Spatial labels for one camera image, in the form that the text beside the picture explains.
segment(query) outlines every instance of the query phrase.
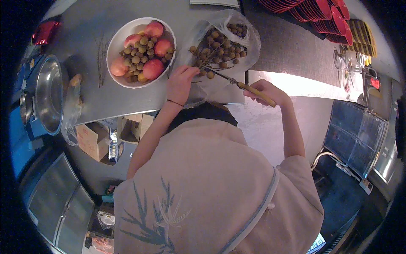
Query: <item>bamboo leaf embroidery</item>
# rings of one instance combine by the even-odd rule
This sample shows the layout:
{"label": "bamboo leaf embroidery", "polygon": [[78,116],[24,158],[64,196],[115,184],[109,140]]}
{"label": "bamboo leaf embroidery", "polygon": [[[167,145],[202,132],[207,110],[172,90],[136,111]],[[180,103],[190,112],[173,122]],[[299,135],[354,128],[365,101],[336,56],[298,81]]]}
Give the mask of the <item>bamboo leaf embroidery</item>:
{"label": "bamboo leaf embroidery", "polygon": [[133,187],[134,187],[134,192],[136,196],[136,202],[138,206],[138,215],[140,220],[132,216],[129,212],[127,212],[124,209],[124,212],[129,218],[126,217],[121,217],[122,220],[127,221],[129,223],[137,225],[141,229],[141,235],[134,234],[125,230],[120,229],[121,232],[124,234],[131,236],[133,238],[136,238],[142,242],[145,243],[150,243],[153,245],[162,245],[160,249],[162,249],[160,252],[157,252],[156,254],[163,254],[164,252],[166,253],[176,253],[175,252],[175,246],[171,239],[169,238],[169,227],[170,226],[176,226],[176,227],[181,227],[179,225],[176,225],[177,223],[183,221],[191,212],[191,209],[184,214],[182,214],[179,217],[176,217],[178,210],[180,208],[182,196],[179,198],[178,204],[176,205],[176,208],[174,212],[172,213],[171,206],[173,204],[173,200],[175,198],[175,195],[171,195],[171,185],[170,182],[168,184],[165,184],[165,181],[163,177],[161,176],[161,183],[162,186],[165,190],[165,198],[161,200],[158,197],[158,207],[155,205],[155,201],[152,200],[152,208],[154,212],[154,217],[155,217],[155,222],[152,225],[152,229],[147,227],[147,222],[146,222],[146,217],[147,217],[147,207],[148,207],[148,200],[147,200],[147,194],[144,189],[144,202],[142,206],[141,203],[141,198],[140,195],[138,194],[135,182],[133,181]]}

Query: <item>knife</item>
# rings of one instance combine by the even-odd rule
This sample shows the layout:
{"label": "knife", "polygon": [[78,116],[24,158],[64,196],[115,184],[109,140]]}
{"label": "knife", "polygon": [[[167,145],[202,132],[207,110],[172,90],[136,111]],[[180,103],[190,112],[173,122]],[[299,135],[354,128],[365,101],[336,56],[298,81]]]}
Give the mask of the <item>knife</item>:
{"label": "knife", "polygon": [[209,70],[209,71],[211,71],[211,72],[214,72],[214,74],[217,74],[217,75],[219,75],[220,77],[227,79],[227,80],[230,81],[231,83],[236,84],[240,89],[244,89],[244,90],[247,90],[247,91],[249,91],[249,92],[255,94],[256,96],[258,96],[258,97],[260,97],[261,99],[263,99],[264,101],[266,101],[266,103],[268,103],[272,108],[274,108],[274,107],[276,106],[276,103],[275,103],[271,98],[269,98],[268,96],[266,96],[263,92],[261,92],[261,91],[255,89],[255,88],[253,88],[253,87],[250,87],[249,85],[246,85],[246,84],[244,84],[244,83],[242,83],[242,82],[238,82],[238,81],[235,80],[234,78],[230,78],[230,77],[228,77],[228,76],[226,76],[226,75],[224,75],[224,74],[221,74],[220,72],[215,71],[215,70],[213,70],[212,68],[209,68],[209,67],[206,67],[206,66],[202,66],[202,68],[205,68],[206,70]]}

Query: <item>knife handle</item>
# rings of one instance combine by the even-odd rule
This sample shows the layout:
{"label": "knife handle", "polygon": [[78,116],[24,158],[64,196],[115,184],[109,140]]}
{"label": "knife handle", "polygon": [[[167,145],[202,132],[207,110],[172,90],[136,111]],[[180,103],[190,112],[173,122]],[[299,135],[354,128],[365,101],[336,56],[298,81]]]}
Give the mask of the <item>knife handle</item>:
{"label": "knife handle", "polygon": [[242,82],[238,82],[237,86],[238,86],[239,88],[242,88],[242,89],[244,89],[244,90],[247,90],[247,91],[249,91],[249,92],[255,94],[256,96],[260,97],[261,99],[263,99],[264,101],[266,101],[266,103],[268,103],[269,106],[271,106],[272,108],[274,108],[274,107],[276,106],[276,103],[275,103],[271,98],[269,98],[268,96],[266,96],[263,92],[258,91],[257,89],[255,89],[255,88],[253,88],[253,87],[250,87],[249,85],[246,85],[246,84],[244,84],[244,83],[242,83]]}

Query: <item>plastic bag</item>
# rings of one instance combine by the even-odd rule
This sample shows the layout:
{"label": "plastic bag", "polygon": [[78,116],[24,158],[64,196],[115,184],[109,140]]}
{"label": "plastic bag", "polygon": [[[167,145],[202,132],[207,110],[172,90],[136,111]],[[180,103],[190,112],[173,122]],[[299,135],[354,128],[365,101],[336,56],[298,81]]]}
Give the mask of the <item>plastic bag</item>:
{"label": "plastic bag", "polygon": [[71,79],[66,92],[65,106],[63,107],[61,132],[66,143],[71,146],[78,146],[78,138],[74,124],[82,112],[82,101],[80,100],[81,81],[82,75],[80,74],[75,75],[73,79]]}
{"label": "plastic bag", "polygon": [[105,211],[97,212],[97,219],[99,220],[100,226],[102,229],[109,229],[114,227],[116,219],[114,215]]}
{"label": "plastic bag", "polygon": [[[234,35],[227,29],[227,24],[241,24],[247,26],[247,34],[242,39],[237,35]],[[238,11],[233,9],[226,9],[222,11],[216,11],[213,14],[206,17],[205,20],[199,20],[189,33],[191,36],[186,37],[181,44],[180,50],[177,52],[177,57],[173,68],[177,68],[181,65],[192,65],[195,57],[189,52],[191,46],[198,46],[206,32],[215,27],[222,34],[226,35],[229,40],[239,43],[247,48],[247,56],[239,58],[239,63],[232,69],[225,69],[220,71],[224,75],[232,76],[236,72],[245,72],[251,68],[259,59],[259,51],[261,49],[261,38],[258,31],[252,26],[252,24]],[[186,107],[196,106],[206,101],[207,97],[217,91],[223,89],[228,84],[224,78],[216,75],[214,79],[207,79],[205,77],[195,77]]]}

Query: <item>woman's left hand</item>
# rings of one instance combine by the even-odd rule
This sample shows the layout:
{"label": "woman's left hand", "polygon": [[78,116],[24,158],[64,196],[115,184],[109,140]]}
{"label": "woman's left hand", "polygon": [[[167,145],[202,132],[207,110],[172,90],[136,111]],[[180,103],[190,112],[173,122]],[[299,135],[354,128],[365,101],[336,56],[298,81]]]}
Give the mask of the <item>woman's left hand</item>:
{"label": "woman's left hand", "polygon": [[189,97],[192,79],[199,73],[197,67],[179,66],[166,83],[167,99],[184,105]]}

